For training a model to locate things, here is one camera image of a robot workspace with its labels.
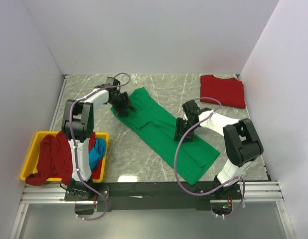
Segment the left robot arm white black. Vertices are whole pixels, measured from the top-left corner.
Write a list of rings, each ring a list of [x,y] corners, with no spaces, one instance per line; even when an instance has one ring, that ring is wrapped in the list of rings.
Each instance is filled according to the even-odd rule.
[[[89,200],[94,194],[89,142],[94,131],[94,108],[105,104],[111,104],[119,116],[126,117],[128,109],[135,110],[127,92],[108,87],[95,88],[77,100],[67,100],[64,109],[61,130],[68,139],[72,157],[72,176],[67,190],[82,200]]]

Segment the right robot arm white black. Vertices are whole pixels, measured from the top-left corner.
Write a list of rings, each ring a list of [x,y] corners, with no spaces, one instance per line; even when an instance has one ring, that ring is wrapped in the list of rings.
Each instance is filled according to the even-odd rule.
[[[227,161],[222,170],[216,175],[216,184],[206,193],[193,193],[181,184],[177,175],[177,157],[185,137],[194,132],[197,127],[210,129],[224,137]],[[264,148],[257,131],[248,118],[234,119],[218,114],[215,110],[188,113],[176,120],[176,131],[182,138],[174,156],[174,175],[180,188],[193,196],[206,196],[214,193],[217,198],[224,199],[230,194],[231,188],[239,180],[250,164],[263,154]]]

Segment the green t shirt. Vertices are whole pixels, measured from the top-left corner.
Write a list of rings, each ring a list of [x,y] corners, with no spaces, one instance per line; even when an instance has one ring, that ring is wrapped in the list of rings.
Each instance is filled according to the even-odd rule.
[[[127,117],[112,113],[123,124],[134,131],[170,167],[178,141],[174,141],[176,118],[160,106],[145,88],[138,88],[130,95],[134,111],[128,109]],[[183,142],[177,157],[177,173],[187,183],[197,183],[212,166],[220,152],[199,136],[193,141]]]

